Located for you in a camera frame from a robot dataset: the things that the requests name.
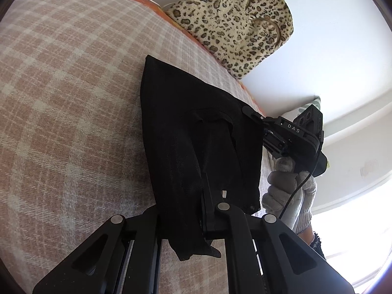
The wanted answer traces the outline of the right forearm black fuzzy sleeve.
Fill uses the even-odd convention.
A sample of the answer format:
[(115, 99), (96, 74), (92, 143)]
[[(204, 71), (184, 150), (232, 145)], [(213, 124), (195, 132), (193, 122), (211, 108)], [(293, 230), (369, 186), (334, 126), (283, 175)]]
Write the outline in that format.
[(315, 252), (317, 252), (323, 259), (326, 259), (322, 251), (322, 242), (319, 236), (313, 231), (312, 225), (310, 224), (304, 231), (298, 234), (298, 236), (307, 243)]

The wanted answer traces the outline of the right hand in white glove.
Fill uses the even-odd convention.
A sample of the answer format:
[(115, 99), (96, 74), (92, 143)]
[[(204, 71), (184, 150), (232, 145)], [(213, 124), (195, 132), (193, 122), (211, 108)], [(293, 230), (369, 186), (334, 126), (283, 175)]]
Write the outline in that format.
[(294, 233), (304, 231), (311, 222), (317, 184), (309, 172), (294, 172), (294, 161), (279, 158), (268, 175), (268, 190), (262, 196), (262, 207), (269, 214), (280, 218)]

